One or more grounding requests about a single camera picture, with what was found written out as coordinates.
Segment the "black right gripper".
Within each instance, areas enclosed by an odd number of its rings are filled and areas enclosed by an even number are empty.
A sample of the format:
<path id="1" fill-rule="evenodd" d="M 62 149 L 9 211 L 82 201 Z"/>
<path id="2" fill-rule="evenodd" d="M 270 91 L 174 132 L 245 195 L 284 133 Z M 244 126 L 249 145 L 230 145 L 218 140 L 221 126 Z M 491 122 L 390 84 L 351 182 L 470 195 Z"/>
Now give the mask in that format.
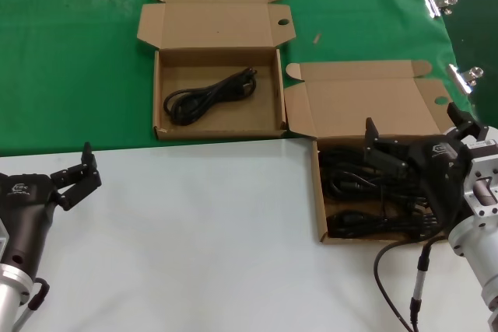
<path id="1" fill-rule="evenodd" d="M 485 141 L 489 128 L 469 112 L 448 104 L 454 128 L 447 135 L 423 138 L 382 138 L 371 117 L 366 119 L 364 161 L 396 179 L 418 179 L 440 228 L 449 233 L 464 210 L 464 180 L 468 171 L 462 139 Z"/>

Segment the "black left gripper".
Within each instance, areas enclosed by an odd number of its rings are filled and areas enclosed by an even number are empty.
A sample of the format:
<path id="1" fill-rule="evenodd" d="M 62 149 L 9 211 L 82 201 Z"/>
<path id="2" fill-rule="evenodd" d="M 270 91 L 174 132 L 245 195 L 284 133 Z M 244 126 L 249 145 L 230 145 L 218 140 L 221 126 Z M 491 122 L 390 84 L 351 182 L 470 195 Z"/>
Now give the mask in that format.
<path id="1" fill-rule="evenodd" d="M 56 204 L 69 211 L 101 185 L 89 142 L 83 146 L 80 164 L 50 177 L 2 174 L 1 221 L 9 239 L 1 262 L 26 274 L 36 274 Z"/>

